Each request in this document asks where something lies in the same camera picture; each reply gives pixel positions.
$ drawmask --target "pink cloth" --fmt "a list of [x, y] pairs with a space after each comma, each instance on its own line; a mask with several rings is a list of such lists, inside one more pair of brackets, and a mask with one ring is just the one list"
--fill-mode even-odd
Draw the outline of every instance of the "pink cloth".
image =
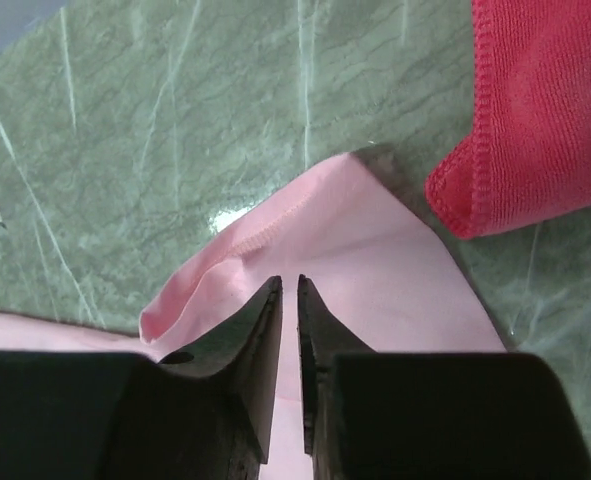
[[301, 175], [180, 267], [142, 312], [141, 341], [0, 314], [0, 348], [133, 350], [159, 359], [233, 314], [269, 276], [281, 275], [275, 413], [260, 478], [312, 479], [296, 330], [300, 273], [377, 350], [504, 350], [439, 239], [348, 154]]
[[473, 131], [426, 196], [458, 237], [591, 205], [591, 0], [473, 0]]

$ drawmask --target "white marble vein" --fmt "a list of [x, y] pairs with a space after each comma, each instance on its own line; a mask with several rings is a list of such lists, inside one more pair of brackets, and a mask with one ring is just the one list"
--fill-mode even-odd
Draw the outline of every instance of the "white marble vein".
[[53, 296], [53, 289], [51, 287], [51, 275], [48, 270], [48, 262], [46, 261], [46, 256], [44, 255], [42, 239], [40, 238], [39, 228], [37, 227], [36, 221], [33, 221], [33, 231], [35, 232], [35, 243], [37, 244], [37, 249], [39, 250], [39, 259], [42, 263], [42, 269], [44, 270], [44, 276], [46, 278], [46, 289], [48, 290], [48, 297], [50, 298], [51, 306], [53, 307], [53, 318], [59, 322], [61, 318], [59, 316], [59, 312], [57, 311], [57, 302], [55, 302], [55, 297]]
[[408, 3], [411, 0], [401, 0], [402, 1], [402, 9], [400, 15], [402, 16], [401, 22], [401, 32], [399, 35], [400, 43], [402, 47], [406, 44], [406, 35], [408, 31]]
[[75, 111], [75, 87], [73, 86], [73, 73], [71, 71], [71, 60], [68, 53], [68, 33], [66, 29], [66, 8], [59, 11], [60, 23], [62, 25], [62, 55], [64, 57], [64, 72], [66, 85], [68, 87], [68, 105], [71, 109], [71, 123], [73, 131], [77, 133], [77, 113]]
[[155, 99], [155, 104], [153, 105], [153, 110], [151, 111], [151, 114], [150, 114], [150, 118], [151, 118], [150, 127], [148, 130], [148, 134], [146, 136], [146, 141], [144, 142], [144, 148], [142, 149], [142, 154], [141, 154], [139, 166], [137, 168], [137, 173], [139, 175], [140, 182], [143, 182], [146, 157], [148, 154], [148, 149], [150, 146], [151, 139], [153, 137], [153, 133], [155, 132], [155, 126], [156, 126], [156, 122], [157, 122], [157, 114], [158, 114], [159, 107], [160, 107], [160, 104], [162, 101], [162, 97], [164, 96], [164, 93], [166, 92], [166, 89], [168, 88], [168, 86], [174, 82], [175, 76], [177, 75], [177, 72], [179, 71], [179, 69], [182, 66], [182, 62], [183, 62], [184, 57], [186, 55], [186, 51], [188, 50], [188, 47], [190, 45], [192, 35], [193, 35], [193, 30], [195, 29], [195, 24], [197, 23], [197, 19], [199, 18], [199, 14], [200, 14], [201, 9], [202, 9], [202, 0], [195, 0], [195, 4], [193, 6], [193, 13], [191, 14], [191, 18], [188, 22], [188, 26], [186, 26], [184, 40], [182, 41], [179, 53], [177, 54], [177, 58], [174, 59], [174, 61], [172, 63], [172, 67], [170, 68], [166, 79], [162, 83], [162, 86], [159, 89], [159, 93], [157, 94], [157, 98]]
[[[55, 251], [57, 252], [57, 256], [60, 259], [62, 267], [64, 268], [64, 270], [66, 271], [68, 276], [71, 278], [73, 285], [75, 286], [75, 289], [77, 290], [77, 293], [79, 294], [79, 300], [81, 302], [81, 305], [84, 308], [84, 312], [86, 313], [87, 318], [92, 321], [92, 319], [94, 318], [94, 315], [93, 315], [93, 312], [91, 311], [91, 308], [86, 300], [86, 296], [84, 295], [84, 292], [82, 291], [79, 283], [77, 282], [75, 275], [73, 275], [73, 272], [71, 271], [70, 267], [68, 266], [68, 263], [66, 263], [66, 260], [64, 259], [64, 255], [62, 254], [62, 250], [60, 249], [57, 238], [55, 237], [55, 234], [53, 233], [53, 230], [51, 229], [51, 226], [48, 223], [48, 220], [46, 219], [46, 214], [44, 213], [42, 205], [41, 205], [40, 201], [37, 199], [37, 196], [35, 195], [35, 191], [33, 190], [33, 187], [31, 186], [31, 184], [29, 183], [26, 174], [24, 173], [24, 171], [22, 170], [22, 168], [20, 167], [20, 165], [17, 161], [17, 158], [15, 156], [15, 149], [13, 148], [13, 144], [11, 143], [10, 138], [8, 137], [8, 135], [6, 133], [6, 129], [4, 128], [4, 124], [2, 123], [1, 118], [0, 118], [0, 135], [1, 135], [4, 145], [8, 151], [8, 154], [11, 157], [13, 165], [14, 165], [15, 169], [17, 170], [17, 172], [19, 173], [19, 175], [22, 179], [22, 183], [26, 187], [26, 190], [31, 198], [31, 201], [33, 202], [33, 205], [35, 206], [35, 210], [37, 211], [37, 214], [39, 215], [40, 220], [44, 224], [44, 228], [46, 229], [46, 232], [48, 233], [48, 236], [53, 244], [53, 247], [55, 248]], [[24, 275], [23, 267], [21, 267], [21, 265], [20, 265], [20, 270], [21, 270], [22, 274]], [[24, 281], [27, 284], [27, 289], [30, 291], [30, 286], [28, 285], [28, 282], [26, 281], [25, 278], [24, 278]], [[106, 328], [106, 323], [104, 322], [104, 319], [102, 318], [102, 315], [100, 312], [97, 312], [97, 321], [98, 321], [98, 324], [100, 327]]]
[[172, 64], [170, 54], [168, 55], [168, 72], [168, 78], [170, 79], [171, 86], [171, 105], [173, 108], [173, 192], [175, 198], [175, 209], [179, 213], [179, 182], [181, 176], [179, 173], [179, 139], [177, 137], [177, 103], [175, 100], [175, 78], [171, 74]]
[[[531, 282], [533, 280], [533, 271], [535, 266], [536, 257], [535, 254], [537, 253], [537, 243], [539, 241], [539, 235], [542, 230], [542, 224], [537, 224], [535, 226], [535, 232], [533, 233], [533, 243], [531, 244], [531, 251], [528, 256], [528, 269], [526, 270], [526, 279], [524, 280], [524, 292], [522, 294], [522, 302], [521, 305], [524, 307], [527, 302], [527, 298], [530, 294]], [[509, 327], [509, 331], [511, 335], [515, 335], [515, 328], [517, 327], [517, 322], [519, 322], [520, 318], [523, 316], [524, 310], [520, 309], [515, 315], [515, 318], [511, 322]]]
[[[311, 165], [310, 159], [310, 134], [311, 134], [311, 108], [309, 102], [309, 91], [312, 84], [313, 69], [315, 64], [315, 18], [317, 14], [318, 2], [315, 2], [315, 9], [310, 19], [305, 17], [305, 0], [297, 1], [297, 36], [299, 45], [299, 104], [300, 110], [304, 114], [304, 147], [303, 159], [304, 169]], [[312, 26], [308, 27], [308, 22], [312, 19]]]

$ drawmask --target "red microfiber cloth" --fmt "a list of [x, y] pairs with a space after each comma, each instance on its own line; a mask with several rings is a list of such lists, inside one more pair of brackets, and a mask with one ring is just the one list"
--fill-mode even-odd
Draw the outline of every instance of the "red microfiber cloth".
[[591, 0], [473, 0], [472, 132], [426, 197], [468, 239], [591, 205]]

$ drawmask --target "marble countertop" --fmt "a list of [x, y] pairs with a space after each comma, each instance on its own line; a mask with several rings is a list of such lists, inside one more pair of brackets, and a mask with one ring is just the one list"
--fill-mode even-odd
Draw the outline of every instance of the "marble countertop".
[[0, 55], [0, 309], [134, 332], [212, 236], [360, 150], [591, 450], [591, 208], [461, 242], [422, 195], [470, 130], [470, 0], [76, 0]]

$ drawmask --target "green marble surface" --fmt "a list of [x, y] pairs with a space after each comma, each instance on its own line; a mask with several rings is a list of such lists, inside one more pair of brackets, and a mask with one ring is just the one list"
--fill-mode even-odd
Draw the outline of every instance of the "green marble surface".
[[471, 127], [469, 3], [74, 1], [0, 55], [0, 309], [134, 332], [223, 226], [365, 149], [591, 449], [591, 208], [461, 242], [422, 197]]

